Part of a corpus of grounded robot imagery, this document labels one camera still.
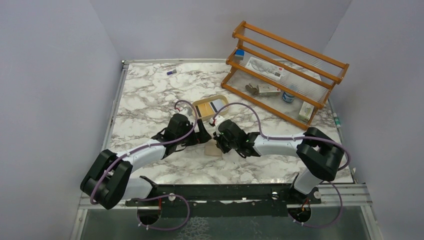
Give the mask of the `green white small box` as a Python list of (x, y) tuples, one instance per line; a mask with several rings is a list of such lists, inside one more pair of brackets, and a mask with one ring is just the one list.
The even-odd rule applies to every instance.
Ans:
[(312, 118), (314, 109), (315, 107), (312, 104), (304, 101), (299, 110), (297, 119), (307, 123)]

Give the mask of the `metal binder clip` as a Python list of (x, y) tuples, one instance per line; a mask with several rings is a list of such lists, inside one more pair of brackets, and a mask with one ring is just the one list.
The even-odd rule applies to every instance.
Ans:
[(247, 84), (245, 86), (245, 89), (248, 93), (250, 93), (251, 95), (257, 95), (259, 93), (259, 90), (257, 87), (251, 85), (251, 84)]

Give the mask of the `green white tube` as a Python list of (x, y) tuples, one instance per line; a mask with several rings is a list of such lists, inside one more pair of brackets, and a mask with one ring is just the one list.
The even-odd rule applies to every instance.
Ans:
[(340, 128), (341, 122), (340, 122), (338, 115), (335, 112), (332, 115), (333, 115), (333, 120), (334, 120), (336, 128)]

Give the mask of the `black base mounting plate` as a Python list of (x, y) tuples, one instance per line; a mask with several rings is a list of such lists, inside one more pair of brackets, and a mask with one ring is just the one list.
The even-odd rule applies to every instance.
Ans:
[(147, 200), (132, 198), (126, 207), (137, 208), (142, 220), (202, 217), (300, 217), (308, 220), (311, 205), (321, 204), (319, 189), (307, 196), (295, 193), (290, 183), (159, 184), (149, 181)]

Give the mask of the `yellow card with black stripe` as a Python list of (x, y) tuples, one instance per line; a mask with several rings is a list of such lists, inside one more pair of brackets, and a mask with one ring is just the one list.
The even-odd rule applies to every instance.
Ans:
[(197, 104), (195, 106), (195, 109), (196, 109), (198, 116), (201, 117), (201, 118), (214, 114), (209, 102)]

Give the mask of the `beige card holder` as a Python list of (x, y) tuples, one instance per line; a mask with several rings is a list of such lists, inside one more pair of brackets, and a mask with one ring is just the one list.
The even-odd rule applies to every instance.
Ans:
[(217, 142), (215, 140), (210, 140), (204, 145), (204, 154), (210, 157), (221, 157), (222, 151), (217, 147)]

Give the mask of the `small grey box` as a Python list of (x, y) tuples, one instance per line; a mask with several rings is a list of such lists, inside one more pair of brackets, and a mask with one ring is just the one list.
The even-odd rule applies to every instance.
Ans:
[(258, 84), (256, 87), (257, 87), (257, 94), (259, 96), (272, 97), (272, 96), (278, 96), (281, 93), (281, 90), (278, 87), (275, 87), (268, 83), (261, 83), (261, 84)]

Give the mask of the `beige oval tray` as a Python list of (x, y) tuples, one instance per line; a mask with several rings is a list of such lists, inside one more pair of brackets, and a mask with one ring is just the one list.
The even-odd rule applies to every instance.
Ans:
[(209, 120), (218, 110), (229, 104), (228, 99), (224, 95), (213, 95), (194, 101), (192, 105), (200, 120)]

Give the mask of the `orange wooden shelf rack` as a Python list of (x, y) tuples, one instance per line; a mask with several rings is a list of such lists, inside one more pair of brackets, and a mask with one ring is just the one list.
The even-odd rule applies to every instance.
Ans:
[[(344, 79), (349, 64), (326, 56), (272, 32), (242, 21), (232, 32), (237, 40), (233, 52), (226, 59), (230, 71), (222, 80), (221, 87), (250, 103), (282, 118), (301, 129), (308, 128), (317, 111), (327, 105), (336, 85)], [(234, 58), (237, 49), (244, 50), (244, 59)], [(255, 57), (284, 69), (285, 76), (279, 81), (269, 79), (250, 69), (246, 63)], [(251, 95), (245, 86), (270, 84), (281, 90), (276, 96)], [(295, 96), (292, 103), (283, 101), (283, 92)], [(314, 106), (308, 122), (298, 120), (303, 102)]]

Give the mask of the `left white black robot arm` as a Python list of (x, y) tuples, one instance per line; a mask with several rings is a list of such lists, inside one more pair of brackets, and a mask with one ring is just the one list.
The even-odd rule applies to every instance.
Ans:
[(145, 199), (153, 189), (148, 180), (131, 174), (154, 162), (165, 159), (183, 148), (205, 144), (212, 139), (201, 119), (190, 122), (186, 115), (176, 113), (168, 126), (146, 143), (121, 153), (105, 149), (99, 153), (80, 184), (80, 190), (93, 204), (109, 210), (121, 200)]

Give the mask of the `clear printed packet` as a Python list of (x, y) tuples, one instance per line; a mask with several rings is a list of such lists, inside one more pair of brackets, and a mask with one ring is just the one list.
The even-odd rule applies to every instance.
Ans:
[(245, 67), (257, 74), (260, 74), (274, 81), (279, 81), (282, 77), (285, 76), (285, 72), (282, 67), (274, 65), (268, 61), (256, 58), (254, 56), (251, 56), (249, 58)]

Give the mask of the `blue grey eraser block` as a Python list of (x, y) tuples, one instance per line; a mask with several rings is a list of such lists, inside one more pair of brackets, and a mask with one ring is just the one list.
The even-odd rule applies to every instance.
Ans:
[(236, 60), (242, 61), (244, 59), (244, 56), (245, 56), (245, 51), (242, 49), (237, 49), (234, 53), (234, 58)]

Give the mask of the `grey card in tray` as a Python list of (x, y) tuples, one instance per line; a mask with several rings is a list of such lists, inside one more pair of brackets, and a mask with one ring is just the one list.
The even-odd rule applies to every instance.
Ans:
[(209, 103), (211, 109), (213, 110), (214, 113), (217, 113), (218, 110), (220, 110), (221, 108), (223, 108), (226, 103), (222, 100), (222, 99), (215, 99), (213, 101), (211, 101)]

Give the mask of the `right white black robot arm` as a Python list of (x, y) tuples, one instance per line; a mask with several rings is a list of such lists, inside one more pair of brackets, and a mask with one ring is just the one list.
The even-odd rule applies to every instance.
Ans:
[(295, 135), (265, 136), (261, 132), (246, 133), (229, 119), (214, 119), (213, 138), (224, 154), (236, 151), (242, 158), (268, 155), (298, 157), (306, 169), (299, 173), (290, 187), (290, 193), (306, 198), (323, 181), (331, 182), (339, 171), (346, 153), (316, 127)]

